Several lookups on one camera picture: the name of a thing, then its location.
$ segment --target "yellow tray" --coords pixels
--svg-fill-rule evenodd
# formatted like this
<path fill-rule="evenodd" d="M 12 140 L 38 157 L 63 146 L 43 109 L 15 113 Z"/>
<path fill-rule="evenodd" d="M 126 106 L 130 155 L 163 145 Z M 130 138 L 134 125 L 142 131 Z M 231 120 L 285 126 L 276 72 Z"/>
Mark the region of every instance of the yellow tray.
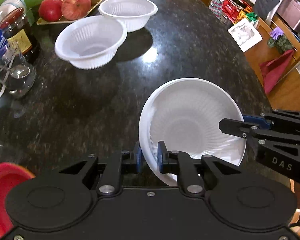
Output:
<path fill-rule="evenodd" d="M 90 11 L 88 11 L 88 13 L 85 15 L 85 17 L 88 16 L 89 13 L 92 12 L 92 10 L 94 8 L 96 8 L 100 3 L 102 2 L 102 0 L 100 0 L 96 5 L 94 5 L 93 7 L 91 7 Z M 47 25 L 47 24 L 59 24 L 59 23 L 73 23 L 77 20 L 73 20 L 73 21 L 68 21 L 66 18 L 64 18 L 63 16 L 56 22 L 47 22 L 42 18 L 39 18 L 39 20 L 37 20 L 37 25 Z"/>

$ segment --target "white bowl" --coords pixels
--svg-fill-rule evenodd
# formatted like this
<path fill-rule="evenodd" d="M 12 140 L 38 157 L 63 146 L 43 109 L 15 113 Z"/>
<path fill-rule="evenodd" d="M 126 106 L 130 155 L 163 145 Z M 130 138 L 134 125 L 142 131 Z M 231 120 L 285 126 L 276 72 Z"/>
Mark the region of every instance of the white bowl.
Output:
<path fill-rule="evenodd" d="M 246 140 L 223 134 L 223 118 L 243 121 L 233 99 L 220 87 L 198 78 L 172 80 L 152 93 L 139 122 L 139 141 L 151 170 L 169 186 L 177 185 L 173 174 L 161 174 L 157 146 L 164 141 L 168 151 L 179 150 L 200 159 L 211 154 L 239 165 Z"/>
<path fill-rule="evenodd" d="M 81 69 L 107 64 L 127 37 L 126 26 L 104 16 L 90 16 L 66 27 L 54 49 L 59 58 Z"/>
<path fill-rule="evenodd" d="M 99 12 L 125 23 L 128 33 L 143 28 L 158 7 L 149 0 L 105 0 Z"/>

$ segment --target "yellow label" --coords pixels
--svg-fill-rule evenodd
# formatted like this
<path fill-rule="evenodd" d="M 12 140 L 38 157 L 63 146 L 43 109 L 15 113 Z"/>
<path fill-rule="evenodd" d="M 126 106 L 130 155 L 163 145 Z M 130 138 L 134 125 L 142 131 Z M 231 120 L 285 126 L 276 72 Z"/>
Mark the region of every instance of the yellow label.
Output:
<path fill-rule="evenodd" d="M 7 41 L 12 46 L 15 43 L 15 41 L 17 41 L 18 42 L 18 47 L 19 47 L 19 49 L 21 50 L 22 53 L 27 51 L 32 46 L 32 44 L 29 41 L 29 38 L 28 38 L 28 36 L 27 36 L 24 29 L 19 31 L 16 35 L 12 36 L 11 38 L 8 38 Z"/>

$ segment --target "apple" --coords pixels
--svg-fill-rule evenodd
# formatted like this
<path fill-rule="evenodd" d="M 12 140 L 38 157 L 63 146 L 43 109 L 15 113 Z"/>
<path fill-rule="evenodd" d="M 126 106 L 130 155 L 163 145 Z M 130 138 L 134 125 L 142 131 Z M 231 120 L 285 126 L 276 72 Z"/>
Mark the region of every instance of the apple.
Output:
<path fill-rule="evenodd" d="M 61 11 L 66 19 L 72 21 L 84 17 L 90 8 L 90 0 L 64 0 Z"/>
<path fill-rule="evenodd" d="M 56 22 L 62 17 L 63 0 L 43 0 L 39 7 L 39 16 L 47 22 Z"/>

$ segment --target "countertop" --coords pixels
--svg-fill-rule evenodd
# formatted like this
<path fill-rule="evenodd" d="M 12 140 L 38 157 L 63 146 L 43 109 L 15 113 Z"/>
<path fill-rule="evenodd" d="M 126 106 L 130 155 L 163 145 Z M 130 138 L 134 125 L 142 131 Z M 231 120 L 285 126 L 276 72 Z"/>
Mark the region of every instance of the countertop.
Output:
<path fill-rule="evenodd" d="M 244 114 L 271 110 L 239 46 L 200 0 L 151 1 L 157 14 L 145 28 L 128 33 L 113 60 L 98 69 L 80 70 L 56 56 L 55 40 L 67 25 L 32 26 L 42 48 L 34 63 L 37 79 L 21 100 L 0 98 L 0 162 L 38 175 L 90 153 L 106 158 L 115 150 L 132 150 L 146 100 L 177 78 L 215 83 Z M 247 146 L 241 166 L 289 184 L 252 156 Z M 147 167 L 124 183 L 162 184 Z"/>

